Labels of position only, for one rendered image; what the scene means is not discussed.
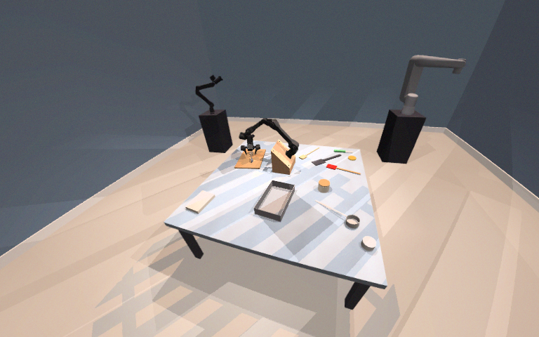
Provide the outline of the red spatula with wooden handle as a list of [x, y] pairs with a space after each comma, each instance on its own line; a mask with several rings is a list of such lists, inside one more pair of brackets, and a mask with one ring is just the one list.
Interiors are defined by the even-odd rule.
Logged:
[[[343, 170], [343, 171], [348, 171], [348, 170], [346, 170], [346, 169], [343, 169], [343, 168], [337, 168], [337, 166], [335, 166], [335, 165], [331, 165], [331, 164], [327, 164], [326, 168], [329, 168], [329, 169], [334, 169], [334, 170], [335, 170], [335, 169], [340, 169], [340, 170]], [[360, 173], [357, 173], [357, 172], [353, 172], [353, 171], [348, 171], [348, 172], [351, 172], [351, 173], [356, 173], [356, 174], [359, 174], [359, 175], [361, 175]]]

